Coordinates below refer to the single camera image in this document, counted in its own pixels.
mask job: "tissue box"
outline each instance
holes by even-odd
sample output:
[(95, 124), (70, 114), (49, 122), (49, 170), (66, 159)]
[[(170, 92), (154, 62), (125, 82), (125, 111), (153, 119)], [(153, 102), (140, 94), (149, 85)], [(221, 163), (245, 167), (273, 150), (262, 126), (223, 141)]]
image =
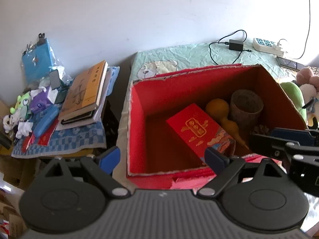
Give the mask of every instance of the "tissue box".
[(58, 90), (52, 90), (51, 86), (48, 86), (46, 90), (37, 94), (30, 102), (30, 110), (37, 114), (44, 111), (46, 108), (54, 104), (57, 97)]
[(203, 163), (207, 147), (227, 156), (234, 153), (234, 139), (195, 103), (166, 122)]

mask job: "power strip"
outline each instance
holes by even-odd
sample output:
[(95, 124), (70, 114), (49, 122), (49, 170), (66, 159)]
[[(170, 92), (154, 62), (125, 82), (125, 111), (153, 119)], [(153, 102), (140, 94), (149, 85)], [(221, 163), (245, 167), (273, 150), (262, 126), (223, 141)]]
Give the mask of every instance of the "power strip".
[(253, 47), (257, 51), (277, 55), (280, 57), (282, 57), (285, 53), (283, 50), (281, 50), (281, 47), (278, 46), (278, 44), (261, 38), (253, 39)]

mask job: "plush doll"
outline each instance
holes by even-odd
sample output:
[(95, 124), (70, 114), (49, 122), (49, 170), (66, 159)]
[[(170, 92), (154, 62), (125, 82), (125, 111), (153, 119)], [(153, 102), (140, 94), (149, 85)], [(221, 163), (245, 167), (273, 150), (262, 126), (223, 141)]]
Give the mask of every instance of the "plush doll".
[(292, 82), (283, 82), (280, 86), (285, 91), (288, 98), (291, 99), (305, 123), (307, 123), (307, 111), (306, 109), (303, 109), (305, 102), (300, 88)]
[(21, 113), (24, 113), (24, 112), (27, 113), (30, 102), (31, 102), (30, 92), (27, 92), (23, 94), (22, 96), (19, 95), (17, 98), (17, 103), (14, 106), (14, 108), (10, 108), (10, 113), (14, 114), (18, 108), (22, 108), (22, 107), (24, 107), (24, 110), (21, 111)]
[(17, 108), (14, 114), (5, 115), (3, 117), (2, 123), (4, 131), (8, 134), (13, 130), (13, 133), (10, 135), (10, 137), (13, 137), (13, 134), (17, 133), (18, 124), (20, 121), (23, 121), (23, 119), (20, 118), (20, 110), (21, 108)]
[(308, 125), (313, 125), (313, 118), (319, 120), (319, 76), (314, 75), (310, 68), (301, 69), (296, 76), (307, 109)]

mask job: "brown cup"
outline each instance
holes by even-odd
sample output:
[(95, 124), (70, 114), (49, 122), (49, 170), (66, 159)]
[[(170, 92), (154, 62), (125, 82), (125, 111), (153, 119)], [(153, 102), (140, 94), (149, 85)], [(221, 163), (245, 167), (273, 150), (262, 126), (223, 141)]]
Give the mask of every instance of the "brown cup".
[(263, 101), (251, 90), (237, 90), (230, 99), (230, 117), (241, 129), (257, 125), (263, 108)]

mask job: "dark cable cord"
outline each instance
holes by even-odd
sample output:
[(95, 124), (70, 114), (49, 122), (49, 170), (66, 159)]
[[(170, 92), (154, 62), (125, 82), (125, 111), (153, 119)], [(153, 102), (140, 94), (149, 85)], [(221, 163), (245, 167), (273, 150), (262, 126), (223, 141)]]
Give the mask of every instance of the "dark cable cord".
[(227, 35), (227, 36), (225, 36), (225, 37), (222, 37), (217, 43), (218, 43), (218, 44), (222, 43), (222, 42), (221, 42), (222, 39), (224, 39), (224, 38), (226, 38), (226, 37), (229, 37), (229, 36), (232, 36), (232, 35), (234, 35), (235, 33), (239, 32), (239, 31), (243, 31), (243, 32), (245, 33), (246, 36), (245, 36), (245, 39), (243, 40), (243, 42), (245, 42), (246, 39), (247, 39), (247, 33), (246, 33), (246, 31), (244, 31), (243, 29), (239, 29), (239, 30), (236, 30), (235, 32), (233, 32), (232, 34), (229, 34), (229, 35)]
[(311, 10), (310, 10), (310, 0), (309, 0), (309, 27), (308, 27), (308, 34), (307, 34), (307, 38), (306, 38), (306, 42), (305, 42), (305, 47), (304, 47), (304, 49), (303, 49), (302, 55), (301, 55), (300, 57), (294, 58), (294, 59), (300, 59), (300, 58), (302, 58), (303, 55), (304, 55), (304, 53), (305, 53), (305, 51), (306, 51), (307, 41), (308, 41), (309, 32), (310, 32), (310, 19), (311, 19), (310, 11), (311, 11)]
[[(243, 32), (245, 33), (245, 39), (244, 39), (244, 41), (243, 41), (243, 42), (245, 42), (245, 40), (247, 39), (247, 33), (246, 33), (246, 31), (244, 31), (243, 29), (239, 29), (239, 30), (236, 30), (235, 32), (233, 32), (232, 34), (229, 34), (229, 35), (227, 35), (227, 36), (225, 36), (225, 37), (222, 37), (221, 39), (219, 39), (219, 41), (212, 42), (212, 43), (209, 44), (209, 46), (208, 46), (208, 47), (209, 47), (209, 55), (211, 56), (212, 61), (213, 61), (216, 65), (219, 65), (219, 64), (216, 63), (215, 60), (214, 60), (213, 57), (212, 57), (212, 48), (211, 48), (211, 45), (212, 45), (212, 44), (216, 44), (216, 43), (217, 43), (217, 44), (229, 45), (229, 42), (221, 42), (221, 40), (224, 39), (224, 38), (226, 38), (226, 37), (232, 36), (232, 35), (234, 35), (235, 33), (239, 32), (239, 31), (243, 31)], [(251, 52), (250, 49), (244, 49), (243, 51)], [(236, 62), (236, 60), (240, 57), (241, 53), (242, 53), (242, 51), (240, 51), (238, 57), (234, 60), (234, 62), (232, 62), (232, 64)]]
[(289, 44), (288, 40), (286, 40), (285, 38), (281, 38), (281, 39), (278, 41), (278, 43), (280, 44), (280, 41), (282, 41), (282, 40), (287, 41), (287, 43)]

